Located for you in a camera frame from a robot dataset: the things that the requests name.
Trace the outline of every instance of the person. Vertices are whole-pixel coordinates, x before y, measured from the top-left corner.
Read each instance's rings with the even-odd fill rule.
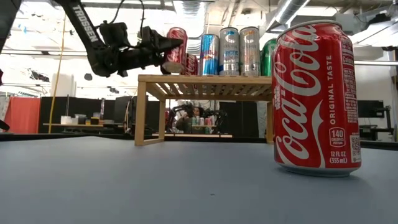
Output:
[[[199,107],[193,108],[193,115],[195,117],[201,116],[203,113],[203,109]],[[184,114],[182,118],[178,119],[175,123],[175,127],[178,130],[184,131],[185,134],[205,134],[205,129],[203,127],[192,127],[192,118],[188,116],[188,114]]]

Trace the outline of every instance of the white wall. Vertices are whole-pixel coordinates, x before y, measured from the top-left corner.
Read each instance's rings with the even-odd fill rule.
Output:
[[[379,47],[354,48],[356,60],[392,60],[391,52],[384,52]],[[355,66],[356,97],[358,100],[382,100],[384,106],[391,106],[391,123],[397,120],[398,92],[394,88],[391,76],[396,75],[395,67],[387,66]],[[386,118],[360,118],[359,124],[376,124],[379,127],[387,127]],[[391,141],[388,133],[379,133],[379,140]]]

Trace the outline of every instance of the wooden leg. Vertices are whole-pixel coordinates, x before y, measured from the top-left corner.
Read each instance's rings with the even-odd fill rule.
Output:
[[[164,139],[165,123],[166,123],[166,101],[160,101],[159,110],[159,139]]]
[[[146,85],[145,82],[138,83],[137,107],[136,107],[136,132],[134,133],[134,144],[136,146],[144,145],[145,132],[145,111],[146,111]]]
[[[274,143],[274,114],[271,101],[267,103],[267,143]]]

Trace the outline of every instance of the ceiling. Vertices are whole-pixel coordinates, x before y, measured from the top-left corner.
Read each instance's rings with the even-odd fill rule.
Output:
[[[104,20],[110,21],[116,12],[119,0],[82,0],[85,9],[94,25],[99,25]],[[131,44],[137,42],[137,31],[141,23],[142,10],[138,1],[126,0],[120,9],[116,22],[125,22]],[[205,32],[218,34],[220,29],[233,26],[241,29],[246,26],[261,26],[265,15],[277,7],[278,0],[217,0],[209,2],[205,19]],[[298,12],[298,15],[332,16],[337,10],[346,7],[351,0],[312,0]],[[368,11],[378,7],[388,6],[391,0],[363,0],[356,1],[346,13]],[[174,26],[188,26],[173,10],[173,4],[165,1],[164,9],[160,9],[160,1],[146,1],[144,26],[150,26],[161,35]],[[62,43],[64,12],[60,6],[49,2],[25,1],[14,21],[11,37],[7,40],[4,50],[18,50],[17,54],[0,55],[0,66],[4,71],[4,83],[32,83],[29,78],[28,68],[47,75],[52,81],[52,75],[57,72],[60,46]],[[202,27],[194,27],[201,32]],[[110,78],[101,78],[93,75],[93,80],[84,80],[85,73],[92,73],[87,59],[84,57],[85,48],[78,38],[73,26],[66,20],[65,24],[65,56],[62,61],[62,73],[75,76],[77,86],[129,86],[130,89],[123,93],[133,95],[137,86],[138,74],[160,74],[159,68],[147,67],[128,71],[129,76],[121,78],[112,75]],[[41,51],[48,51],[50,55],[42,55]],[[87,94],[92,95],[93,90],[87,89]]]

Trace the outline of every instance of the black robotic arm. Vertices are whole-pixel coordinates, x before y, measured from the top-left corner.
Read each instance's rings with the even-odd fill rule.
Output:
[[[127,39],[126,24],[123,22],[108,24],[106,21],[99,26],[103,42],[80,0],[54,1],[65,10],[85,46],[93,72],[99,76],[109,77],[112,73],[118,72],[124,77],[126,70],[161,65],[164,62],[162,53],[182,44],[182,40],[166,38],[150,27],[143,27],[141,43],[131,46]]]

